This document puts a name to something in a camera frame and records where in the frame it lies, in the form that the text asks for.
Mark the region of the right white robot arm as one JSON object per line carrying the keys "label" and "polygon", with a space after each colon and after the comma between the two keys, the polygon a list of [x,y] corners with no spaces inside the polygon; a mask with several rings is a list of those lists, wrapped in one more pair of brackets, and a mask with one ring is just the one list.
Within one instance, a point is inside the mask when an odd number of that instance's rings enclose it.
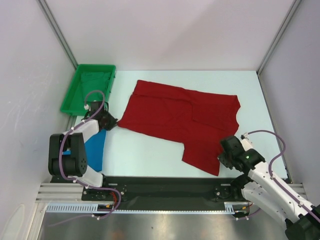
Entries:
{"label": "right white robot arm", "polygon": [[285,228],[289,240],[320,238],[320,207],[282,180],[246,137],[229,136],[220,144],[220,163],[242,173],[231,183],[235,200],[254,203]]}

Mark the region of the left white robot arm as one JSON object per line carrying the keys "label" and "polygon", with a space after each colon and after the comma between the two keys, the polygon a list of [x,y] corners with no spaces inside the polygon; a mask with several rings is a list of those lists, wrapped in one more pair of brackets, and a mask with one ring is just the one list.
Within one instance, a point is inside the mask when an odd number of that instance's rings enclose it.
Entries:
{"label": "left white robot arm", "polygon": [[117,126],[118,120],[110,114],[106,101],[91,102],[85,109],[87,113],[79,124],[50,136],[48,171],[52,176],[93,187],[93,194],[105,200],[111,188],[103,183],[101,173],[104,147],[107,132]]}

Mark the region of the red t shirt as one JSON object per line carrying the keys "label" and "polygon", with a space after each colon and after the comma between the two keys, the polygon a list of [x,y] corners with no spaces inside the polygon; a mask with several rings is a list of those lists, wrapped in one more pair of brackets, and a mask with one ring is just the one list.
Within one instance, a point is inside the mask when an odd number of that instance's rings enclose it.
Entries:
{"label": "red t shirt", "polygon": [[237,95],[189,90],[138,80],[118,126],[182,143],[182,161],[218,176],[220,141],[238,128]]}

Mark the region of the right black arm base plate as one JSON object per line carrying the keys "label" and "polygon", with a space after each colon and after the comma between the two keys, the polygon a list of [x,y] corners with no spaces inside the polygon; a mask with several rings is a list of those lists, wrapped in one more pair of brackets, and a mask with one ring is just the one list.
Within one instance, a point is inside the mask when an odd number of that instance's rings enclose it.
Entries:
{"label": "right black arm base plate", "polygon": [[220,184],[213,187],[215,199],[224,202],[248,202],[242,194],[242,188],[234,184]]}

